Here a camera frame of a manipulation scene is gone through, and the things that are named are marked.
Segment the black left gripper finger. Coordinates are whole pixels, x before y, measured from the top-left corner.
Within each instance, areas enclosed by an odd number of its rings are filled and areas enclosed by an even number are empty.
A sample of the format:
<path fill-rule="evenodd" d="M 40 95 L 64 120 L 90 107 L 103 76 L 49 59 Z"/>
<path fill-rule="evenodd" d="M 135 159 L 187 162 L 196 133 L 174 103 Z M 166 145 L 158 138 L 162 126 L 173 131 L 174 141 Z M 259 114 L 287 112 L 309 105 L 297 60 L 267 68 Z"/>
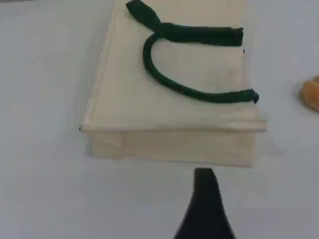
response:
<path fill-rule="evenodd" d="M 234 239 L 217 178 L 211 168 L 194 170 L 193 192 L 176 239 Z"/>

